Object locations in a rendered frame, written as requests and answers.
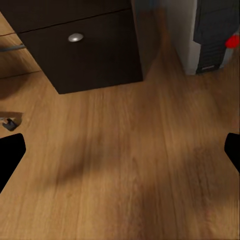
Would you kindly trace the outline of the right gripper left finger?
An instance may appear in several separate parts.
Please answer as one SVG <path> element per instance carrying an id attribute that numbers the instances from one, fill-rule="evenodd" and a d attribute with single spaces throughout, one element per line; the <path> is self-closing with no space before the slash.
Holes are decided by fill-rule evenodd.
<path id="1" fill-rule="evenodd" d="M 0 138 L 0 193 L 26 153 L 23 134 Z"/>

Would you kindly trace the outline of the swivel chair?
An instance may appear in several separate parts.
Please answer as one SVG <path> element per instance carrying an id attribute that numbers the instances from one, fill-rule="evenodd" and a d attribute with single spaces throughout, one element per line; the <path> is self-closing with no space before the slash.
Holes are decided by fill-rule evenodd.
<path id="1" fill-rule="evenodd" d="M 5 127 L 7 130 L 12 131 L 12 128 L 14 126 L 17 126 L 17 124 L 12 119 L 6 119 L 5 117 L 0 117 L 0 122 L 2 122 L 2 126 Z"/>

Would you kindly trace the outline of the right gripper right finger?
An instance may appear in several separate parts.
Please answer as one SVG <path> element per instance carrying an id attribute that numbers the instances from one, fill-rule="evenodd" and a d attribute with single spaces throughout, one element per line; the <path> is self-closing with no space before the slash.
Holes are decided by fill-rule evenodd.
<path id="1" fill-rule="evenodd" d="M 227 135 L 224 151 L 240 172 L 240 135 L 235 133 L 229 133 Z"/>

